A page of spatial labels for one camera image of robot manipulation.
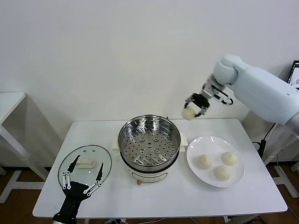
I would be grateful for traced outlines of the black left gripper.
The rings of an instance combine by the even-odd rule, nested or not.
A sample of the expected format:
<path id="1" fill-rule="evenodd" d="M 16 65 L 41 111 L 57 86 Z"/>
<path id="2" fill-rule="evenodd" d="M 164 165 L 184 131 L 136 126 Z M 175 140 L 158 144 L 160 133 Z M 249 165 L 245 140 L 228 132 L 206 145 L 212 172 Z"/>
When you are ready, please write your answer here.
<path id="1" fill-rule="evenodd" d="M 81 202 L 88 199 L 93 192 L 102 186 L 100 181 L 103 176 L 104 163 L 101 164 L 95 182 L 90 187 L 86 184 L 71 181 L 70 175 L 74 171 L 79 157 L 80 155 L 77 155 L 74 161 L 69 164 L 67 171 L 62 172 L 62 189 L 65 199 L 60 211 L 54 215 L 53 219 L 77 219 Z"/>

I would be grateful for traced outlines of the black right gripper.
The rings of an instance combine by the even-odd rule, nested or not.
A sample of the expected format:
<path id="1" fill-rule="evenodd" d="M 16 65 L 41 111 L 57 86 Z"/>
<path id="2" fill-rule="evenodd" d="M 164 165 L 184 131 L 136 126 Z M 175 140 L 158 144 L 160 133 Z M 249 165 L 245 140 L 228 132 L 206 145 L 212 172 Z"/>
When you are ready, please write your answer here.
<path id="1" fill-rule="evenodd" d="M 207 111 L 207 107 L 210 106 L 208 99 L 206 99 L 203 95 L 197 93 L 192 94 L 191 97 L 188 97 L 185 100 L 184 109 L 186 109 L 191 102 L 193 102 L 197 106 L 195 113 L 196 118 L 203 116 Z"/>

